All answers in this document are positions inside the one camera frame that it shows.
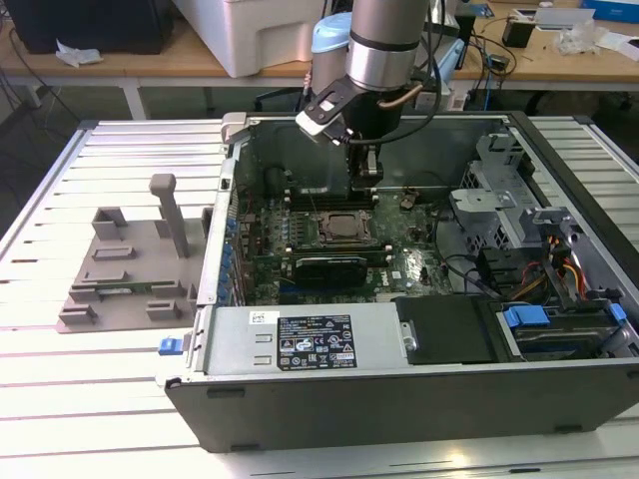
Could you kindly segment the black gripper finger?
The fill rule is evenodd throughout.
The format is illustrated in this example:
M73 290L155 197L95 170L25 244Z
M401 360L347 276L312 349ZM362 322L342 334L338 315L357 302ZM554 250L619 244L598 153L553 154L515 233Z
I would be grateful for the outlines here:
M374 188L383 179L383 165L379 161L381 146L348 147L348 174L354 191Z

